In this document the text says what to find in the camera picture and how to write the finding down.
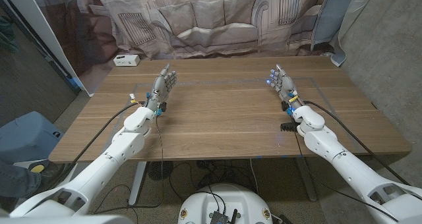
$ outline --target table leg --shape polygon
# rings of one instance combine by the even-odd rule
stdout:
[[[146,170],[146,161],[139,161],[138,166],[136,167],[135,178],[133,179],[131,194],[129,196],[130,206],[135,205],[136,201],[138,200],[140,185],[142,184],[142,179],[144,178],[145,170]]]
[[[311,175],[309,174],[306,168],[305,158],[298,157],[298,158],[295,158],[295,160],[299,168],[299,172],[301,174],[303,184],[305,185],[305,190],[308,194],[308,199],[312,202],[317,201],[318,200],[317,193],[315,192],[315,187],[312,182]]]

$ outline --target wire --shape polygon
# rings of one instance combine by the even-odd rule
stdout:
[[[170,183],[170,187],[171,187],[171,189],[173,190],[173,192],[177,195],[177,197],[179,197],[180,198],[180,200],[182,200],[183,202],[185,201],[178,193],[177,193],[177,191],[176,191],[176,189],[174,189],[174,187],[173,187],[173,185],[172,185],[172,183],[171,183],[171,174],[173,174],[173,171],[174,170],[176,170],[176,168],[178,168],[179,166],[181,166],[181,165],[188,165],[189,166],[189,173],[190,173],[190,176],[191,176],[191,182],[192,182],[192,185],[195,187],[195,189],[198,189],[197,187],[196,187],[196,185],[195,185],[195,183],[193,182],[193,179],[192,179],[192,165],[191,164],[189,164],[189,163],[187,163],[187,162],[183,162],[183,163],[180,163],[180,164],[178,164],[178,165],[176,165],[174,168],[173,168],[173,170],[171,171],[171,173],[170,173],[170,176],[169,176],[169,183]]]
[[[276,215],[274,215],[274,214],[271,213],[271,216],[273,218],[277,219],[278,221],[281,221],[283,223],[283,220],[281,218],[277,217]]]
[[[311,104],[311,105],[315,105],[318,108],[320,108],[321,110],[323,110],[325,113],[329,114],[333,119],[335,119],[367,152],[369,152],[379,163],[381,163],[381,165],[383,167],[385,167],[385,169],[387,169],[388,171],[390,171],[395,177],[397,177],[397,179],[399,179],[402,183],[411,186],[405,179],[403,179],[401,176],[399,176],[399,174],[397,174],[393,169],[391,169],[387,164],[385,164],[383,161],[381,161],[377,155],[375,155],[368,147],[366,147],[364,145],[364,143],[362,141],[360,141],[360,139],[358,139],[348,128],[346,125],[343,124],[343,122],[341,122],[341,120],[339,120],[335,115],[333,115],[331,112],[329,112],[328,110],[326,110],[325,108],[323,108],[322,106],[318,105],[317,103],[311,102],[311,101],[303,101],[305,102],[305,104]]]
[[[109,121],[100,129],[100,131],[97,132],[97,134],[93,137],[93,139],[91,139],[91,141],[85,146],[85,148],[76,156],[76,158],[71,162],[71,164],[56,179],[54,179],[53,182],[51,182],[51,185],[48,187],[47,190],[49,190],[50,188],[56,186],[61,181],[61,179],[63,177],[67,176],[71,172],[71,170],[76,165],[76,162],[79,160],[79,158],[82,155],[84,155],[84,153],[91,146],[91,144],[95,141],[95,139],[97,139],[97,137],[104,131],[104,129],[106,129],[107,125],[110,124],[112,122],[112,120],[114,120],[114,118],[116,118],[118,115],[120,115],[122,112],[124,112],[128,108],[130,108],[130,107],[132,107],[134,105],[139,105],[142,102],[140,102],[140,103],[131,103],[128,106],[124,107],[119,112],[117,112],[114,116],[112,116],[112,118],[109,119]]]
[[[163,142],[162,142],[162,138],[161,138],[160,128],[158,127],[158,117],[156,118],[156,126],[157,126],[157,131],[158,131],[158,135],[160,137],[160,143],[161,143],[161,179],[162,179],[162,199],[161,199],[161,202],[159,204],[156,204],[156,205],[153,205],[153,206],[130,206],[130,205],[127,205],[125,207],[110,208],[108,210],[98,211],[98,209],[101,207],[102,203],[104,202],[105,198],[107,198],[107,196],[110,194],[111,190],[117,188],[118,186],[126,186],[124,184],[120,184],[120,185],[115,186],[113,189],[111,189],[106,194],[106,196],[101,201],[100,206],[96,209],[94,214],[105,213],[105,212],[108,212],[108,211],[122,210],[122,209],[127,209],[127,208],[132,208],[132,209],[134,209],[134,208],[157,208],[157,207],[160,207],[163,204],[163,201],[164,201],[164,179],[163,179],[164,149],[163,149]]]
[[[196,191],[193,194],[198,194],[198,193],[212,194],[212,195],[215,195],[215,196],[219,197],[222,200],[223,205],[224,205],[223,215],[226,213],[226,203],[224,202],[223,198],[220,197],[218,194],[207,192],[207,191]]]
[[[218,201],[217,201],[216,195],[212,192],[212,190],[211,190],[211,186],[210,186],[210,185],[208,185],[208,188],[210,189],[210,192],[211,192],[212,196],[213,196],[213,197],[214,197],[214,199],[216,200],[216,203],[217,203],[217,211],[218,211],[218,212],[220,212],[220,205],[218,204]]]
[[[331,188],[330,186],[328,186],[328,185],[324,184],[322,181],[320,181],[320,180],[319,180],[319,179],[318,179],[318,178],[317,178],[314,174],[312,174],[312,173],[311,173],[311,171],[309,170],[309,168],[308,168],[308,164],[306,163],[306,160],[305,160],[305,158],[303,157],[301,146],[299,145],[299,139],[297,139],[296,130],[294,130],[294,133],[295,133],[295,137],[296,137],[297,147],[299,147],[299,151],[300,151],[300,153],[301,153],[301,157],[302,157],[302,159],[304,159],[305,168],[306,168],[306,170],[308,171],[308,173],[312,176],[312,178],[314,178],[314,180],[318,181],[318,182],[319,182],[322,186],[324,186],[324,187],[326,187],[326,188],[328,188],[328,189],[330,189],[330,190],[332,190],[332,191],[334,191],[334,192],[336,192],[336,193],[338,193],[338,194],[341,194],[341,195],[343,195],[343,196],[346,196],[346,197],[348,197],[348,198],[351,198],[352,200],[355,200],[355,201],[358,201],[358,202],[360,202],[360,203],[362,203],[362,204],[365,204],[366,206],[369,206],[369,207],[371,207],[371,208],[373,208],[373,209],[375,209],[375,210],[377,210],[377,211],[380,211],[380,212],[382,212],[383,214],[387,215],[389,218],[391,218],[391,219],[393,219],[394,221],[398,222],[398,220],[397,220],[395,217],[393,217],[392,215],[390,215],[390,214],[386,213],[385,211],[383,211],[383,210],[381,210],[381,209],[379,209],[379,208],[375,207],[374,205],[372,205],[372,204],[368,204],[367,202],[361,201],[361,200],[359,200],[359,199],[357,199],[357,198],[354,198],[354,197],[352,197],[352,196],[350,196],[350,195],[348,195],[348,194],[345,194],[345,193],[343,193],[343,192],[340,192],[340,191],[338,191],[338,190],[335,190],[334,188]]]
[[[119,185],[116,185],[116,186],[114,186],[105,196],[104,196],[104,198],[103,198],[103,200],[100,202],[100,205],[98,206],[98,208],[94,211],[94,214],[101,208],[101,206],[103,205],[103,203],[104,203],[104,200],[106,200],[106,198],[108,197],[108,195],[111,193],[111,191],[113,191],[113,190],[115,190],[117,187],[119,187],[119,186],[123,186],[123,187],[126,187],[127,188],[127,190],[129,190],[129,193],[131,192],[131,188],[129,188],[127,185],[125,185],[125,184],[119,184]]]
[[[258,182],[256,181],[256,176],[255,176],[255,172],[253,171],[253,167],[252,167],[252,159],[249,159],[249,161],[251,162],[251,170],[252,170],[253,178],[255,179],[255,185],[256,185],[256,194],[258,194],[258,195],[259,195],[259,190],[258,190]]]

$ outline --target robotic arm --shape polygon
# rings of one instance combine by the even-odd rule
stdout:
[[[9,217],[63,218],[86,214],[116,170],[144,147],[145,138],[150,135],[150,124],[165,110],[166,99],[176,84],[176,73],[167,73],[168,70],[169,64],[155,79],[148,101],[126,118],[124,127],[103,154],[71,182],[31,197]]]
[[[279,93],[287,114],[300,123],[297,131],[306,147],[330,162],[363,202],[392,216],[368,207],[378,223],[420,223],[422,189],[385,179],[343,147],[324,118],[302,103],[286,72],[276,67],[267,83]]]

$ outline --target small white device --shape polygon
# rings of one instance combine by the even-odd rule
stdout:
[[[116,66],[137,66],[140,59],[139,55],[118,55],[113,61]]]

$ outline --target wooden tabletop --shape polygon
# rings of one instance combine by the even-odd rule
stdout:
[[[280,99],[265,80],[279,63],[292,77],[302,100],[334,112],[376,154],[408,153],[407,141],[387,121],[356,85],[328,57],[271,57],[143,61],[137,67],[116,67],[50,155],[55,162],[72,161],[107,120],[125,105],[129,94],[143,100],[151,85],[170,63],[177,85],[158,117],[165,160],[296,157],[299,148],[293,132],[281,132],[290,122]],[[109,145],[111,137],[135,111],[117,117],[97,138],[80,161],[92,161]],[[359,144],[327,114],[338,140],[355,154],[366,154]],[[155,125],[139,161],[161,160]],[[314,155],[299,137],[303,155]]]

